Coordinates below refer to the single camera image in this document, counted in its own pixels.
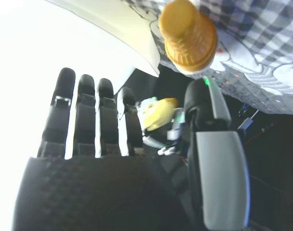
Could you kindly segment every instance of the black floor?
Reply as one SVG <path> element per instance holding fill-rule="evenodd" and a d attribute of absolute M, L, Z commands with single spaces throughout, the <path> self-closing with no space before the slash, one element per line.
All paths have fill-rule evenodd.
<path fill-rule="evenodd" d="M 190 81 L 191 78 L 160 66 L 159 78 L 135 70 L 125 86 L 134 91 L 137 101 L 152 96 L 176 97 L 182 107 Z M 243 103 L 231 97 L 225 99 L 232 128 L 236 129 L 242 122 L 239 110 Z M 259 112 L 244 143 L 251 175 L 251 218 L 274 231 L 293 231 L 293 115 Z"/>

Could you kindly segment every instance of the cartoon print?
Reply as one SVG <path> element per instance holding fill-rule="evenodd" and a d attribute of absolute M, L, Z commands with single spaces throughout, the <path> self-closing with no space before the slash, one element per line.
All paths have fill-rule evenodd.
<path fill-rule="evenodd" d="M 151 9 L 141 9 L 134 5 L 130 7 L 150 22 L 149 26 L 160 52 L 161 62 L 176 70 L 165 52 L 164 38 L 158 26 L 159 14 Z M 217 34 L 219 43 L 214 61 L 210 66 L 211 69 L 216 72 L 224 72 L 226 65 L 242 72 L 249 81 L 271 94 L 293 94 L 293 64 L 284 64 L 271 69 L 259 63 L 252 52 L 233 35 L 220 29 L 217 29 Z"/>

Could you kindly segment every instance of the gingham pattern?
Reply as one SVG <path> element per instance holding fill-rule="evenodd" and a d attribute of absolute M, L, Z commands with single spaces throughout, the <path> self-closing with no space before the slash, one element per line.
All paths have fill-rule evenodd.
<path fill-rule="evenodd" d="M 123 2 L 135 8 L 136 12 L 139 8 L 146 12 L 152 11 L 158 18 L 165 4 L 170 0 L 123 0 Z M 293 0 L 191 0 L 191 2 L 200 12 L 208 15 L 218 29 L 227 31 L 244 44 L 264 69 L 269 68 L 268 72 L 273 72 L 283 64 L 293 64 Z M 161 63 L 177 71 L 164 55 L 163 38 L 153 37 L 160 51 Z M 230 70 L 229 67 L 226 67 L 226 72 L 220 75 L 212 70 L 207 73 L 212 74 L 222 85 L 234 82 L 233 87 L 223 86 L 223 92 L 244 103 L 249 103 L 266 113 L 293 114 L 293 86 L 280 83 L 270 75 L 264 76 L 264 73 L 260 73 L 259 77 L 246 76 L 246 80 L 241 80 L 245 77 L 242 72 Z M 237 85 L 242 82 L 246 82 L 246 85 Z M 283 95 L 274 95 L 263 90 L 261 86 L 267 83 L 279 86 Z M 264 100 L 261 101 L 258 95 L 263 96 Z"/>

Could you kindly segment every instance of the gray fabric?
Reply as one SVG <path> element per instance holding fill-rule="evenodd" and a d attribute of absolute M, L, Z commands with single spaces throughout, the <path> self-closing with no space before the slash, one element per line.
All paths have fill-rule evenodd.
<path fill-rule="evenodd" d="M 160 52 L 168 59 L 158 18 L 170 0 L 123 0 L 142 18 Z M 211 67 L 223 93 L 265 113 L 293 114 L 293 0 L 192 0 L 217 27 L 219 46 Z M 202 74 L 191 75 L 199 78 Z"/>

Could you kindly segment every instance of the checkered fabric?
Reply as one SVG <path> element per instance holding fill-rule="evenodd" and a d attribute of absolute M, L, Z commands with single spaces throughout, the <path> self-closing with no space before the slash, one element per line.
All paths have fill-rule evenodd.
<path fill-rule="evenodd" d="M 122 0 L 150 22 L 161 64 L 168 59 L 158 18 L 170 0 Z M 211 68 L 223 93 L 265 113 L 293 114 L 293 0 L 191 0 L 217 27 Z M 191 75 L 199 78 L 201 74 Z"/>

